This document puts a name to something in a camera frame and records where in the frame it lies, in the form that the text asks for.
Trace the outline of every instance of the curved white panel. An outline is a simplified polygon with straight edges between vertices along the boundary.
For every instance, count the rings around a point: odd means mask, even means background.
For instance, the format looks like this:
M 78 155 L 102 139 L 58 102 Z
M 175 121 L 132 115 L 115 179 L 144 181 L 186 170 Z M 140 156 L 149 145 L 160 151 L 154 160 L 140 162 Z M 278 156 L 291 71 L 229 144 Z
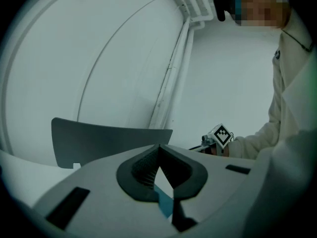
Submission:
M 96 54 L 151 1 L 57 0 L 34 22 L 9 68 L 5 89 L 2 117 L 15 156 L 56 165 L 52 118 L 76 119 L 78 93 L 84 90 Z
M 147 128 L 182 25 L 173 0 L 156 0 L 130 18 L 98 59 L 79 121 Z
M 33 207 L 50 188 L 75 169 L 62 169 L 25 161 L 0 150 L 1 178 L 10 195 Z
M 30 1 L 26 1 L 24 8 L 20 9 L 16 18 L 12 21 L 7 30 L 6 40 L 1 43 L 3 46 L 1 47 L 0 59 L 0 142 L 1 147 L 10 153 L 12 153 L 12 148 L 8 138 L 5 106 L 7 83 L 11 67 L 16 57 L 16 53 L 20 48 L 20 44 L 23 42 L 28 31 L 37 19 L 56 1 L 57 0 L 39 0 L 35 2 L 33 6 L 30 6 Z

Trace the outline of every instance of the black slot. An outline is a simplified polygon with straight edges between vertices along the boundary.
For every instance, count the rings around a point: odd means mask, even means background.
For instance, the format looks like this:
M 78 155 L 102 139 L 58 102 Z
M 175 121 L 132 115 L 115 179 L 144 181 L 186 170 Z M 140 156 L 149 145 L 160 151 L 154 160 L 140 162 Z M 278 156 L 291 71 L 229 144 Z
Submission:
M 64 230 L 71 218 L 84 202 L 89 192 L 89 190 L 84 188 L 74 188 L 46 217 L 46 220 Z
M 226 169 L 232 170 L 234 172 L 242 173 L 245 175 L 247 175 L 251 170 L 248 168 L 243 168 L 243 167 L 239 167 L 239 166 L 235 166 L 235 165 L 228 165 L 228 166 L 226 166 Z

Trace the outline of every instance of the white wall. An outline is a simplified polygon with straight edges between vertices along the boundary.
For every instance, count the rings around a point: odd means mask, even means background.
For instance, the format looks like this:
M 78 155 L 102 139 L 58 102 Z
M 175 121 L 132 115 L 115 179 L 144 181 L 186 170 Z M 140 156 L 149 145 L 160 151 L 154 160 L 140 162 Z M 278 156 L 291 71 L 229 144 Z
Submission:
M 279 31 L 255 30 L 235 25 L 228 16 L 195 32 L 170 144 L 199 145 L 201 136 L 219 123 L 235 136 L 247 136 L 268 121 Z
M 146 128 L 182 24 L 173 0 L 37 2 L 0 60 L 5 150 L 56 165 L 54 117 Z

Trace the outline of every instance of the person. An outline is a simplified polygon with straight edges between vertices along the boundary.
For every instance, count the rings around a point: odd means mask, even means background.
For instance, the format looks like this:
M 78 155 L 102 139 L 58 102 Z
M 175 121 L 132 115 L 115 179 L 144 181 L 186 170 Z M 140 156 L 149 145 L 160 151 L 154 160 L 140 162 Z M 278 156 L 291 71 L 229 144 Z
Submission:
M 254 135 L 236 137 L 221 155 L 256 159 L 259 152 L 298 133 L 298 125 L 283 100 L 282 93 L 304 66 L 313 42 L 304 23 L 288 0 L 220 0 L 235 22 L 241 26 L 268 26 L 282 30 L 273 57 L 274 95 L 268 110 L 269 120 Z M 216 148 L 211 153 L 219 155 Z

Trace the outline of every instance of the cable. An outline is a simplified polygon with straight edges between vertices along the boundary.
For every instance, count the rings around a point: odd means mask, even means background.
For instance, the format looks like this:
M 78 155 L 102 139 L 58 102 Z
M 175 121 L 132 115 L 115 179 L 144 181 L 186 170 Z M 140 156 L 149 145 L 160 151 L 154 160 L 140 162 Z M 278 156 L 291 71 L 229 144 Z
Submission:
M 307 52 L 311 52 L 313 50 L 313 46 L 314 43 L 312 42 L 309 48 L 306 48 L 303 44 L 301 44 L 298 40 L 296 40 L 293 36 L 291 36 L 289 33 L 285 32 L 284 30 L 282 30 L 284 33 L 286 33 L 288 36 L 290 36 L 291 38 L 293 38 L 293 40 L 295 40 L 299 45 L 301 45 L 301 47 L 307 51 Z

